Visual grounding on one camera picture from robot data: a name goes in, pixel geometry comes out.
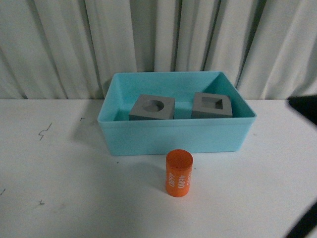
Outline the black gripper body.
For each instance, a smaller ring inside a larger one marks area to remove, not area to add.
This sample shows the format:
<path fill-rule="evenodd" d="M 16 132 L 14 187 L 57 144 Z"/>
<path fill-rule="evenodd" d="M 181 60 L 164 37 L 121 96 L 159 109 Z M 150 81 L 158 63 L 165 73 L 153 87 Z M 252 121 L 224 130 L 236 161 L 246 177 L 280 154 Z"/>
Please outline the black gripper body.
<path fill-rule="evenodd" d="M 289 106 L 317 125 L 317 95 L 291 96 L 287 98 Z"/>

